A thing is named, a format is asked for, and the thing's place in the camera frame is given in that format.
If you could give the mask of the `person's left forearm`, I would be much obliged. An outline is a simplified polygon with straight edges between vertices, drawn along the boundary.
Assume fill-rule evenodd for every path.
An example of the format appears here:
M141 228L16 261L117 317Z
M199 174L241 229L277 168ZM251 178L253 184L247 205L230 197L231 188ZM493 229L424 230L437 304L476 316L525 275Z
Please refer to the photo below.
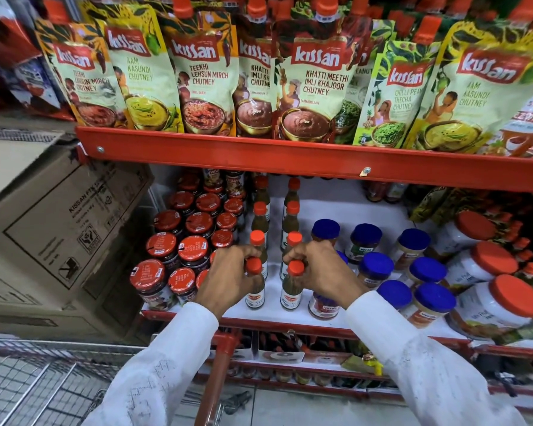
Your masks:
M170 426L209 357L218 318L226 309L214 300L187 303L147 348L126 362L82 426Z

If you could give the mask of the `group of small orange-cap bottles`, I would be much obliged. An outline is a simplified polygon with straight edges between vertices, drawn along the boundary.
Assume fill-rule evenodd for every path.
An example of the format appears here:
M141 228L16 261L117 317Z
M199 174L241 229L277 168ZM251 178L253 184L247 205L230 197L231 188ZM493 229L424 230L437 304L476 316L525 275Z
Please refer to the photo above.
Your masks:
M519 207L517 212L499 212L490 217L496 225L491 242L510 252L518 263L514 275L533 287L533 205Z

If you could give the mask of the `white shelf board red edge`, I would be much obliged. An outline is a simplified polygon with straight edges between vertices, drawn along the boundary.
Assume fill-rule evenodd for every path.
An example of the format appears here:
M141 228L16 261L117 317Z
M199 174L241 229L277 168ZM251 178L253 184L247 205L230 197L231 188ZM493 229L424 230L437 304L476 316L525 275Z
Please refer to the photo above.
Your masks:
M220 321L223 327L245 328L272 332L294 332L300 335L354 338L346 313L330 320L315 318L308 309L312 291L305 290L297 309L292 311L280 305L282 281L279 278L281 264L282 205L287 191L288 179L270 177L271 196L270 229L268 234L268 279L265 283L265 303L259 309L249 308L240 301L230 308ZM331 219L339 223L341 232L336 248L342 251L349 241L350 233L359 223L374 224L383 231L379 251L388 252L398 236L415 225L407 219L406 209L399 204L366 200L362 185L356 180L323 180L320 178L302 179L299 190L299 223L303 236L310 240L315 221ZM508 346L496 346L491 340L469 340L450 328L444 318L437 319L420 333L432 337L452 349L471 349L477 353L498 354L500 356L533 358L533 340L518 341Z

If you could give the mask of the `group of blue-lid jars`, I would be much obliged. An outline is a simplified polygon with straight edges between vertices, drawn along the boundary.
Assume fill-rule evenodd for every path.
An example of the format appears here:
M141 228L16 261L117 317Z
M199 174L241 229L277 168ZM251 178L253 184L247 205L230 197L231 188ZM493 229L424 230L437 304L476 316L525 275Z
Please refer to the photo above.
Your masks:
M449 289L436 283L423 283L414 291L409 291L409 295L412 296L409 305L414 306L415 311L402 315L384 298L380 290L369 290L347 309L343 308L348 325L364 341L368 341L373 334L378 337L391 337L395 340L410 339L413 335L419 334L417 325L420 322L410 321L417 311L431 311L443 316L453 310L456 305L456 298Z

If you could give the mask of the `person's left hand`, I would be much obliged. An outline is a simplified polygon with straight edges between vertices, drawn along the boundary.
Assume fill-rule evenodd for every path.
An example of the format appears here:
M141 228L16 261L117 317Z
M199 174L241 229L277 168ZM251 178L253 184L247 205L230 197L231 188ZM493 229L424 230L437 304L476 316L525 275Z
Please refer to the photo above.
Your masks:
M244 262L223 262L222 249L216 251L210 270L200 286L195 302L218 320L251 291L252 280L244 274Z

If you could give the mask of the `row of dark bottles and jars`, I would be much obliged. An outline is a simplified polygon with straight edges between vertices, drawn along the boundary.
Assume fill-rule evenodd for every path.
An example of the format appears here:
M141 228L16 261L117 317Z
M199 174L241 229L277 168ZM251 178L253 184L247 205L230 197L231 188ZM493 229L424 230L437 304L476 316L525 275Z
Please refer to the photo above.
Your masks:
M358 339L220 327L236 337L227 375L319 387L365 388L366 377L383 377L384 366Z

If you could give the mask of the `red metal shelf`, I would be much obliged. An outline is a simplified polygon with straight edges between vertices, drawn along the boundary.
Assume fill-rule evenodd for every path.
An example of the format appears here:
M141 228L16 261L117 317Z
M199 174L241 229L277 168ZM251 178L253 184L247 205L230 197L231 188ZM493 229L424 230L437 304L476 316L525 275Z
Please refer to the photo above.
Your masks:
M77 127L93 159L533 193L533 159Z

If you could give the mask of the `red white sauce pouch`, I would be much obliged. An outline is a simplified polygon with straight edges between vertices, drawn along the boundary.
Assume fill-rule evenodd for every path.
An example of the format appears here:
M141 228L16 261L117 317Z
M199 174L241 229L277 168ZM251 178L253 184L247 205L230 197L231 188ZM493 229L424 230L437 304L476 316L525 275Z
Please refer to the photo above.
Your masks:
M533 158L533 97L476 154Z

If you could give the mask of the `green sauce bottle red cap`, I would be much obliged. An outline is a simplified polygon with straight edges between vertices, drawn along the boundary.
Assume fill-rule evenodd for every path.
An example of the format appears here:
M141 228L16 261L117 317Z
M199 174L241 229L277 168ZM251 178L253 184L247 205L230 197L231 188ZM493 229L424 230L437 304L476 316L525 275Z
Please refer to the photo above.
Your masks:
M292 311L298 308L303 287L300 279L305 272L305 264L300 260L291 260L286 268L286 274L282 281L280 303L286 310Z
M259 257L248 258L244 265L244 274L253 283L251 291L244 298L245 303L250 309L259 309L265 302L265 277L261 259Z

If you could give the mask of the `yellow green leaf-print pouch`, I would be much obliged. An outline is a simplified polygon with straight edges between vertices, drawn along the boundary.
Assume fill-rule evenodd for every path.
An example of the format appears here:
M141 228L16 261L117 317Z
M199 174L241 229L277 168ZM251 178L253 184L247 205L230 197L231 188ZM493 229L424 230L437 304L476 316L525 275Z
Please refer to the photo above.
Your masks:
M420 191L407 206L408 219L413 223L426 222L455 190L454 187L434 186Z

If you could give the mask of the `person's right hand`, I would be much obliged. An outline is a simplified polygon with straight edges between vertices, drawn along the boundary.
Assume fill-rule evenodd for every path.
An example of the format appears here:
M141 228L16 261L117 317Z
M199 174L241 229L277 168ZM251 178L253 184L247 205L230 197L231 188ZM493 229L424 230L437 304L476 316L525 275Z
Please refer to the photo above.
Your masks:
M307 259L309 266L305 267L299 280L303 288L334 301L344 309L369 292L329 241L312 241Z

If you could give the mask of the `rows of green sauce bottles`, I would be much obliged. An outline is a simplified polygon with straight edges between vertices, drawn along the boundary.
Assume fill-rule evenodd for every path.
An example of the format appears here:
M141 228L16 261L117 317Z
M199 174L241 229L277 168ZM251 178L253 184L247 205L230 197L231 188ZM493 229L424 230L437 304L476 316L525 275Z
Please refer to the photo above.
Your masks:
M266 248L268 246L268 230L270 223L270 195L268 193L268 178L266 175L258 175L255 178L256 197L253 204L254 218L251 223L252 230L259 230L263 232L263 244ZM299 189L301 181L297 177L291 177L288 183L288 192L285 196L282 226L281 226L281 240L280 250L284 256L292 247L291 240L297 236L290 236L291 232L299 232Z

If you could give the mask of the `small glass bottle pair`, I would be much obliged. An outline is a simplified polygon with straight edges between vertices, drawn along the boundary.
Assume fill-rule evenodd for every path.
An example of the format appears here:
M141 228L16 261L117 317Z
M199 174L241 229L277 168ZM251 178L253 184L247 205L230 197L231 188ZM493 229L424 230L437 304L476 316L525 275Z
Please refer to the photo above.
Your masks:
M405 183L386 183L379 181L368 181L365 183L365 197L372 203L385 201L390 204L399 203L409 187Z

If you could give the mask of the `person's right forearm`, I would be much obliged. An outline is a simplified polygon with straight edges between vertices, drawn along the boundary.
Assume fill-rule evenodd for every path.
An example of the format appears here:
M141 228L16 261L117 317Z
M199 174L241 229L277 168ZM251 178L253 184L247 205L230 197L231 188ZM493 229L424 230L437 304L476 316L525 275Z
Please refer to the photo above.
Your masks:
M416 328L379 293L358 297L346 317L422 426L527 426L517 408L491 396L474 366Z

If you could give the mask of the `tilted brown cardboard box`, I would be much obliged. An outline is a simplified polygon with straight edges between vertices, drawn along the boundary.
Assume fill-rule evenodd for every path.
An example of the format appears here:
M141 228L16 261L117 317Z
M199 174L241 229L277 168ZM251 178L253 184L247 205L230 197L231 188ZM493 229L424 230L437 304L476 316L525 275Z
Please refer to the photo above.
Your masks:
M0 192L0 301L69 297L152 181L148 164L83 164L78 147L47 149Z

